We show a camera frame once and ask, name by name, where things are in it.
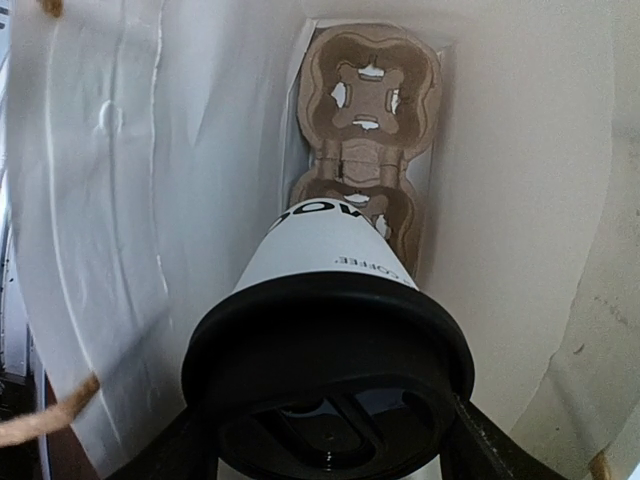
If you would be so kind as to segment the brown paper bag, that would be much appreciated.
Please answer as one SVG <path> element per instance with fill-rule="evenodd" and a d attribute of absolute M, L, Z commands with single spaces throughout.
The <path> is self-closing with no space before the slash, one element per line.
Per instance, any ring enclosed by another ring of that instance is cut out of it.
<path fill-rule="evenodd" d="M 310 161 L 294 88 L 323 27 L 444 53 L 417 281 L 461 325 L 474 402 L 572 479 L 639 465 L 635 1 L 37 1 L 12 5 L 4 175 L 19 283 L 97 473 L 183 408 L 199 319 Z"/>

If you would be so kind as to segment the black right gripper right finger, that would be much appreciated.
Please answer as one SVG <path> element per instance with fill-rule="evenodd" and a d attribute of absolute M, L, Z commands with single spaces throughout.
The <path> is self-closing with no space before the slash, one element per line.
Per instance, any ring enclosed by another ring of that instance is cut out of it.
<path fill-rule="evenodd" d="M 462 480 L 564 480 L 515 443 L 473 403 L 453 396 L 449 429 L 449 478 Z"/>

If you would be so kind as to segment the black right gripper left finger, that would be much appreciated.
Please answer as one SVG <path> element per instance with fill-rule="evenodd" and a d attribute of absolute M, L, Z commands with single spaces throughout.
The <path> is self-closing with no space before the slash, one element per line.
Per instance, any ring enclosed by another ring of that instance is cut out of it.
<path fill-rule="evenodd" d="M 108 477 L 129 479 L 217 479 L 219 456 L 207 431 L 203 401 L 189 405 L 133 460 Z"/>

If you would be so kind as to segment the white paper coffee cup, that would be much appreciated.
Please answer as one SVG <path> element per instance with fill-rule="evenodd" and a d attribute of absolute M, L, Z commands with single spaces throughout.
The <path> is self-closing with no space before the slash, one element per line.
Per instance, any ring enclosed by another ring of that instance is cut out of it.
<path fill-rule="evenodd" d="M 274 278 L 334 271 L 417 287 L 384 237 L 357 208 L 344 201 L 317 198 L 277 218 L 234 290 Z"/>

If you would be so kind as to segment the brown cardboard cup carrier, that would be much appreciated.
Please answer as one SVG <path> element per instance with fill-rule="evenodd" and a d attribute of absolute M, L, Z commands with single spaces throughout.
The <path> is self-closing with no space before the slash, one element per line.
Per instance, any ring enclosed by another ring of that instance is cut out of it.
<path fill-rule="evenodd" d="M 349 200 L 410 274 L 418 269 L 423 208 L 407 177 L 427 152 L 442 99 L 437 53 L 407 30 L 346 24 L 322 31 L 300 70 L 297 120 L 313 153 L 289 203 Z"/>

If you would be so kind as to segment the black coffee lid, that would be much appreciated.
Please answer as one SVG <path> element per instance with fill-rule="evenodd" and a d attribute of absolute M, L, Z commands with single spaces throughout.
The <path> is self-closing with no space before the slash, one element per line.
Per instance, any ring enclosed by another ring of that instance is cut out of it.
<path fill-rule="evenodd" d="M 204 444 L 253 479 L 399 479 L 439 452 L 474 364 L 422 292 L 310 273 L 242 289 L 196 327 L 181 372 Z"/>

